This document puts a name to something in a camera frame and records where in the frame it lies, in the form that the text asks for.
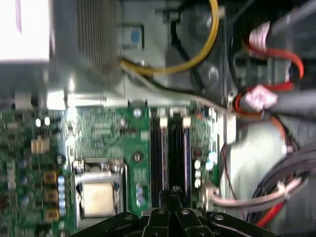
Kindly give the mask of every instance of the cpu socket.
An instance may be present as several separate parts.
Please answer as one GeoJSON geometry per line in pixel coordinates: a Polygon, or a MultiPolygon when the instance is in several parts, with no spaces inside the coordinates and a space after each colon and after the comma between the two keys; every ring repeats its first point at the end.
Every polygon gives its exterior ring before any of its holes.
{"type": "Polygon", "coordinates": [[[127,166],[123,160],[75,160],[73,171],[77,229],[85,229],[126,210],[127,166]]]}

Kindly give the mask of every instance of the motherboard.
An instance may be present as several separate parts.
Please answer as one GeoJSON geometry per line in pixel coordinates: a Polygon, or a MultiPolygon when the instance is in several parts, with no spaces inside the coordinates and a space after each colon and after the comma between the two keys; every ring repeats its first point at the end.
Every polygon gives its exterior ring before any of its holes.
{"type": "Polygon", "coordinates": [[[0,114],[0,236],[64,236],[151,206],[149,109],[0,114]]]}
{"type": "Polygon", "coordinates": [[[218,180],[212,125],[191,107],[0,113],[0,236],[66,237],[141,216],[161,189],[202,207],[203,185],[218,180]]]}

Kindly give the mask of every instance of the ram slot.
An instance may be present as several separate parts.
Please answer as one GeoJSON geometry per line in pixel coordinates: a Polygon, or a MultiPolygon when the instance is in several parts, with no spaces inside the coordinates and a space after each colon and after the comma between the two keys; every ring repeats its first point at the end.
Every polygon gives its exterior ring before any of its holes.
{"type": "Polygon", "coordinates": [[[184,193],[185,193],[185,204],[186,206],[191,205],[191,141],[190,141],[190,126],[191,126],[191,118],[184,117],[183,118],[183,133],[184,133],[184,193]]]}
{"type": "Polygon", "coordinates": [[[168,119],[160,118],[160,150],[161,150],[161,169],[162,169],[162,187],[163,189],[169,189],[169,177],[168,177],[168,157],[167,157],[167,128],[168,119]]]}
{"type": "Polygon", "coordinates": [[[182,118],[173,117],[168,124],[168,168],[170,188],[180,186],[185,190],[185,163],[184,163],[184,132],[182,118]]]}
{"type": "Polygon", "coordinates": [[[169,189],[167,173],[167,118],[151,121],[152,206],[159,206],[159,192],[169,189]]]}

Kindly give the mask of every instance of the blue label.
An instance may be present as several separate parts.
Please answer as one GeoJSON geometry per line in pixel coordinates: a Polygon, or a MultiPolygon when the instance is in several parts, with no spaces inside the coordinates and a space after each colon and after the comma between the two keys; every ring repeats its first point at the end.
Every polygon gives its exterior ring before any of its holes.
{"type": "Polygon", "coordinates": [[[140,31],[139,30],[132,30],[131,37],[132,43],[140,43],[140,31]]]}

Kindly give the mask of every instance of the green circuit board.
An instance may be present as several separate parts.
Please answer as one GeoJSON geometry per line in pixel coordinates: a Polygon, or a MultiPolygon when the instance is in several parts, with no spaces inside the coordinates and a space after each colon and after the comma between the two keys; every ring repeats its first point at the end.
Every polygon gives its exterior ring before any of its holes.
{"type": "Polygon", "coordinates": [[[191,116],[192,208],[203,207],[204,185],[219,185],[216,114],[191,116]]]}
{"type": "Polygon", "coordinates": [[[75,160],[123,160],[123,209],[140,216],[151,206],[149,126],[146,107],[0,113],[0,236],[77,230],[75,160]]]}

